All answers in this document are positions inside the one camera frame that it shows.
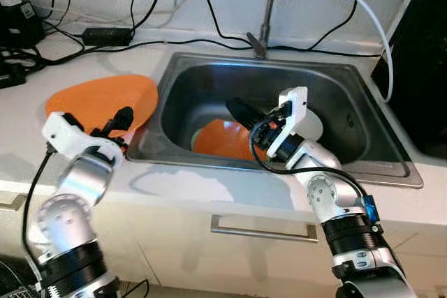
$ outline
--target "orange plate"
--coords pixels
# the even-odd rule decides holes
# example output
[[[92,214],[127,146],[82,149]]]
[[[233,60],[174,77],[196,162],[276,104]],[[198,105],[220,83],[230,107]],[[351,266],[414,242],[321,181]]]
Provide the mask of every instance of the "orange plate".
[[[127,131],[112,131],[110,137],[123,136],[143,125],[155,111],[159,95],[156,84],[141,75],[119,75],[92,80],[52,95],[45,104],[45,114],[71,113],[90,134],[102,129],[118,110],[133,108],[133,123]]]
[[[201,154],[254,161],[249,148],[250,132],[236,121],[216,119],[198,134],[193,151]],[[265,152],[256,149],[262,160]]]

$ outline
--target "faucet handle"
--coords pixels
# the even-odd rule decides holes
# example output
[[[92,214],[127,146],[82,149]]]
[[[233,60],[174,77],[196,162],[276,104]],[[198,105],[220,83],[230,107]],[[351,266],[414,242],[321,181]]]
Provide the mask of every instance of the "faucet handle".
[[[256,58],[264,59],[267,56],[267,46],[263,45],[254,35],[250,32],[247,33],[247,38],[251,46],[253,47]]]

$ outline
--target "power adapter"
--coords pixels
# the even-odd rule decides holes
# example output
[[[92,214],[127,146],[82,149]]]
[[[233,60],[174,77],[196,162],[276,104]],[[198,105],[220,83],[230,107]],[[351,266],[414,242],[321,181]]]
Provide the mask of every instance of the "power adapter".
[[[85,45],[96,47],[122,47],[132,41],[130,28],[87,28],[81,35]]]

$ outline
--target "kitchen counter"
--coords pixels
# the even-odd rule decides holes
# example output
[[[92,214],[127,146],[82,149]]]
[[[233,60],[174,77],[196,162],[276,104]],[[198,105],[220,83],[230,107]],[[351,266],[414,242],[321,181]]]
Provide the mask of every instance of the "kitchen counter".
[[[41,43],[44,57],[57,58],[76,46],[53,36]],[[62,66],[46,68],[31,75],[25,85],[0,90],[0,191],[26,193],[37,171],[45,140],[45,100],[75,84],[111,75],[137,73],[161,79],[173,52],[197,52],[251,57],[252,52],[234,52],[209,45],[139,47],[114,54],[90,54]],[[369,80],[373,59],[337,57],[315,53],[272,52],[272,59],[344,63],[356,66],[367,80],[373,96],[379,92]],[[365,184],[374,195],[384,225],[400,230],[431,230],[447,226],[447,164],[421,156],[393,118],[379,106],[409,152],[424,181],[422,189],[393,188]],[[36,192],[51,194],[57,176],[67,161],[53,156],[39,181]],[[313,221],[304,188],[291,176],[215,168],[133,163],[126,161],[116,171],[106,202],[169,205],[270,218]]]

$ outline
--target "sink basin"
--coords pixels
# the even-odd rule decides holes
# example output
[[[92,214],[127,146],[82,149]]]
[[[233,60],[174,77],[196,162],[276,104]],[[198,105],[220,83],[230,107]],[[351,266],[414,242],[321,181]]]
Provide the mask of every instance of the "sink basin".
[[[357,69],[345,64],[173,55],[159,84],[159,105],[135,134],[128,158],[177,165],[258,170],[253,161],[195,153],[194,135],[214,119],[233,120],[239,97],[268,112],[281,91],[308,88],[307,107],[323,123],[320,142],[359,181],[420,188],[413,163],[380,113]]]

